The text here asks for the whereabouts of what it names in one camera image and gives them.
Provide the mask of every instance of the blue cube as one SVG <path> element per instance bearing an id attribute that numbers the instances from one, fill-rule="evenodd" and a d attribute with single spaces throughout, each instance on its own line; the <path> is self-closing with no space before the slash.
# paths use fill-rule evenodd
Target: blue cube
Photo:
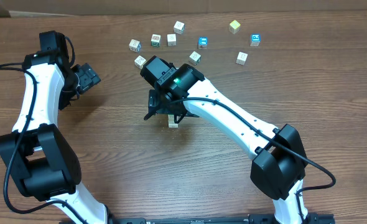
<path id="1" fill-rule="evenodd" d="M 250 46 L 257 47 L 261 42 L 261 36 L 259 34 L 251 34 Z"/>
<path id="2" fill-rule="evenodd" d="M 208 43 L 207 37 L 198 38 L 198 48 L 199 49 L 207 49 L 207 43 Z"/>

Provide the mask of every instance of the wood grain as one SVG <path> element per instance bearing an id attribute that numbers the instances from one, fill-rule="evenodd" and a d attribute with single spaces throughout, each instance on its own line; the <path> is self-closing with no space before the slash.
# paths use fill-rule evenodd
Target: wood grain
<path id="1" fill-rule="evenodd" d="M 238 20 L 233 35 L 228 24 Z M 175 21 L 186 23 L 178 45 L 167 47 Z M 59 128 L 80 158 L 83 183 L 118 217 L 222 217 L 272 213 L 270 199 L 250 180 L 251 161 L 232 140 L 202 119 L 168 129 L 166 116 L 143 121 L 150 86 L 134 65 L 157 55 L 180 66 L 198 51 L 197 68 L 228 98 L 259 119 L 301 135 L 307 156 L 331 170 L 337 185 L 305 193 L 310 212 L 334 213 L 337 223 L 367 223 L 367 11 L 270 12 L 163 16 L 0 19 L 0 63 L 21 62 L 39 50 L 38 33 L 69 36 L 77 63 L 88 62 L 102 82 L 59 112 Z M 249 35 L 260 33 L 259 47 Z M 152 34 L 162 47 L 150 46 Z M 249 54 L 235 64 L 239 51 Z M 11 131 L 24 92 L 22 74 L 0 72 L 0 135 Z M 10 212 L 2 199 L 0 223 L 56 223 L 56 208 L 30 215 Z M 308 167 L 305 185 L 328 182 Z M 10 186 L 15 206 L 38 205 Z"/>

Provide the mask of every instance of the green light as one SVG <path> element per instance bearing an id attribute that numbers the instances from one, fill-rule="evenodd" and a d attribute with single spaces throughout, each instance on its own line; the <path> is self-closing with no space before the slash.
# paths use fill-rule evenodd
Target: green light
<path id="1" fill-rule="evenodd" d="M 179 78 L 175 78 L 174 82 L 175 82 L 176 84 L 179 84 L 179 83 L 181 82 L 181 80 L 180 80 Z"/>

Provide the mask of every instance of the yellow cube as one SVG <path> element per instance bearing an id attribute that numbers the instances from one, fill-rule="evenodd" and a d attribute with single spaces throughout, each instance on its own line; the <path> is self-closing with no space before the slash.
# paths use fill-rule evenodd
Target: yellow cube
<path id="1" fill-rule="evenodd" d="M 240 23 L 236 20 L 234 20 L 233 22 L 231 22 L 231 24 L 229 24 L 229 31 L 232 34 L 237 33 L 240 30 Z"/>

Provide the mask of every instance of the block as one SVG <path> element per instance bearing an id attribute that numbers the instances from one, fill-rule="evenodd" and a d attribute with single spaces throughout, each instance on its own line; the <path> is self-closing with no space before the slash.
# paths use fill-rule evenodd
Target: block
<path id="1" fill-rule="evenodd" d="M 231 24 L 229 24 L 229 31 L 232 34 L 239 32 L 239 30 L 240 30 L 240 23 L 238 21 L 234 20 L 233 22 L 231 22 Z"/>
<path id="2" fill-rule="evenodd" d="M 261 42 L 261 36 L 259 34 L 251 34 L 251 44 L 252 47 L 257 47 Z"/>
<path id="3" fill-rule="evenodd" d="M 183 22 L 177 21 L 174 25 L 174 32 L 177 34 L 183 34 L 185 30 L 185 24 Z"/>
<path id="4" fill-rule="evenodd" d="M 157 34 L 152 35 L 151 44 L 153 47 L 160 47 L 161 36 Z"/>
<path id="5" fill-rule="evenodd" d="M 198 48 L 199 49 L 207 49 L 207 43 L 208 43 L 207 37 L 198 38 Z"/>
<path id="6" fill-rule="evenodd" d="M 246 63 L 247 54 L 243 52 L 239 52 L 238 58 L 236 59 L 236 63 L 239 65 L 244 65 Z"/>
<path id="7" fill-rule="evenodd" d="M 142 69 L 144 67 L 144 64 L 146 63 L 146 59 L 142 56 L 138 56 L 138 58 L 135 59 L 135 65 Z"/>
<path id="8" fill-rule="evenodd" d="M 200 60 L 202 59 L 202 56 L 200 54 L 198 54 L 197 52 L 193 52 L 190 56 L 189 56 L 189 62 L 197 65 Z"/>
<path id="9" fill-rule="evenodd" d="M 178 124 L 174 122 L 174 115 L 168 114 L 168 118 L 169 118 L 169 128 L 178 128 Z"/>
<path id="10" fill-rule="evenodd" d="M 175 34 L 167 34 L 167 45 L 168 46 L 177 45 L 177 36 Z"/>
<path id="11" fill-rule="evenodd" d="M 140 41 L 132 39 L 129 43 L 129 49 L 135 52 L 139 52 L 141 50 Z"/>

